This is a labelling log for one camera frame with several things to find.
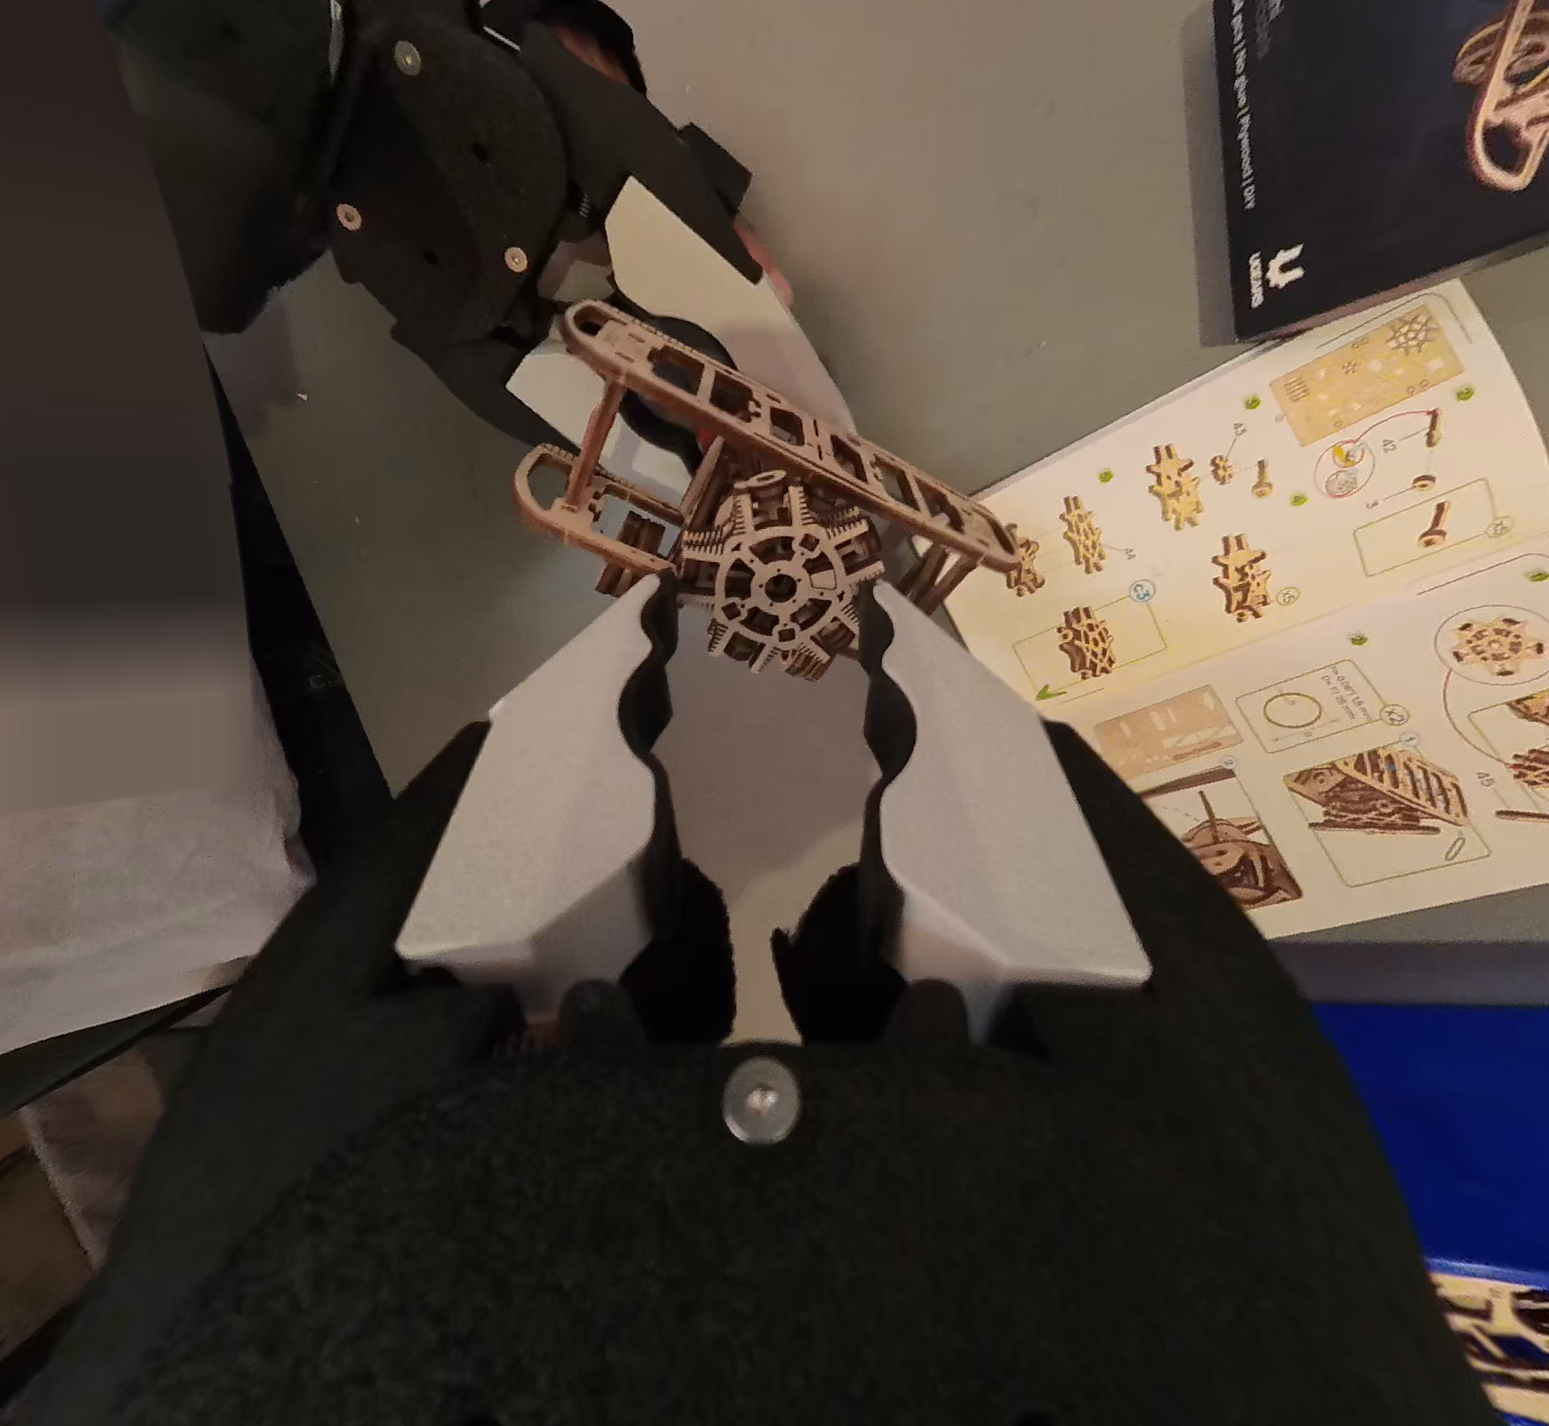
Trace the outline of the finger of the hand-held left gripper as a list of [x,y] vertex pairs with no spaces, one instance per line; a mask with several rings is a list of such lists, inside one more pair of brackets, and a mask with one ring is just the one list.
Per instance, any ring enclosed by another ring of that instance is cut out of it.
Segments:
[[[504,386],[513,400],[555,429],[555,436],[545,436],[548,444],[575,452],[582,450],[592,410],[602,403],[603,388],[603,378],[571,356],[561,341],[545,341],[527,352]],[[623,410],[614,418],[597,465],[612,476],[668,502],[680,502],[691,479],[691,470],[673,452],[651,444],[627,425]]]
[[614,287],[641,314],[705,331],[738,371],[856,433],[837,386],[765,275],[746,278],[635,178],[614,197],[603,231]]

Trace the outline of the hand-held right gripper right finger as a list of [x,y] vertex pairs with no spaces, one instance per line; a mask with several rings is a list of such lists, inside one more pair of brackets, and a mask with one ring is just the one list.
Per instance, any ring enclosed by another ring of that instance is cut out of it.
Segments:
[[1152,960],[1032,706],[889,584],[860,605],[860,948],[985,1042],[1024,986],[1141,989]]

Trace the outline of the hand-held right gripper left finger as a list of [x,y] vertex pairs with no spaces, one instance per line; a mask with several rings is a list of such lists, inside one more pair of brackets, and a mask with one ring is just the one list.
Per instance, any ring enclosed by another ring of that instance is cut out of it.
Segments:
[[393,953],[469,985],[614,983],[651,941],[670,792],[627,690],[665,690],[676,602],[651,576],[493,703]]

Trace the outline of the wooden biplane model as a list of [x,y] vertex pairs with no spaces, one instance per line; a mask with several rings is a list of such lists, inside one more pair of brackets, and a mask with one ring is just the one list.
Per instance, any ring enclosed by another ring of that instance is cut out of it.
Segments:
[[688,545],[729,537],[733,492],[754,483],[746,520],[773,524],[798,489],[816,524],[900,528],[923,548],[900,593],[934,613],[961,579],[992,569],[1015,594],[1042,584],[1037,545],[919,466],[841,429],[744,371],[603,301],[560,318],[545,371],[592,393],[571,447],[534,447],[513,479],[523,516],[599,560],[597,593],[645,576],[688,579]]

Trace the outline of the wooden radial engine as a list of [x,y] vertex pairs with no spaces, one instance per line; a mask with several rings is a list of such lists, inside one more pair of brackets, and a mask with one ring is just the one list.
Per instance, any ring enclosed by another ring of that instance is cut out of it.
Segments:
[[708,648],[746,671],[819,682],[860,646],[860,588],[883,576],[869,516],[787,472],[735,482],[676,545],[680,594],[708,606]]

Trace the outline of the person's left hand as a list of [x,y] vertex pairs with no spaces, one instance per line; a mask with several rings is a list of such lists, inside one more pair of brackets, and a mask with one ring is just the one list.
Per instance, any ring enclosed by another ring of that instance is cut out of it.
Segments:
[[768,254],[765,240],[754,231],[754,227],[741,219],[739,214],[733,218],[733,227],[739,238],[739,241],[744,245],[746,254],[754,259],[754,265],[760,267],[765,281],[768,285],[768,289],[776,293],[776,298],[783,303],[783,308],[789,312],[794,305],[794,289],[787,278],[787,275],[776,267],[773,256]]

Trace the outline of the instruction booklet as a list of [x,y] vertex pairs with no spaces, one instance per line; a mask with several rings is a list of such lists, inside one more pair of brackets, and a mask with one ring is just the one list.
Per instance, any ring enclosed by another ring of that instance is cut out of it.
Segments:
[[977,493],[966,648],[1270,938],[1545,882],[1545,447],[1459,281],[1244,352]]

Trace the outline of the person's white t-shirt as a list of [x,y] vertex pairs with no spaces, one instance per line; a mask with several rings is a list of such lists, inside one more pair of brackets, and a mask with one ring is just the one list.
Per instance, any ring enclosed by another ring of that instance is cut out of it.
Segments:
[[211,989],[310,882],[285,769],[2,817],[2,1051]]

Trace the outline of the blue plastic bin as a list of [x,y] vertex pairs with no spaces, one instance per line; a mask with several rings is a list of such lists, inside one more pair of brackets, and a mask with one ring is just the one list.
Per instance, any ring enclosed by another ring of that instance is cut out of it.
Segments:
[[1432,1260],[1545,1274],[1545,1010],[1317,1004]]

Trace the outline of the black model kit box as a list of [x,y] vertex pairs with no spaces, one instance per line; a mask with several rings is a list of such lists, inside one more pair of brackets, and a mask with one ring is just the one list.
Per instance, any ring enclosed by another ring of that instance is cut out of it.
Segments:
[[1545,0],[1214,0],[1232,338],[1545,245]]

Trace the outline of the wooden parts sheet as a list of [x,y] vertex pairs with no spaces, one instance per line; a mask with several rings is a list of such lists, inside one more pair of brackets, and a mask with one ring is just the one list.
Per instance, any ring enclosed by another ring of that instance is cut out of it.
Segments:
[[1545,1423],[1545,1274],[1432,1260],[1442,1318],[1507,1423]]

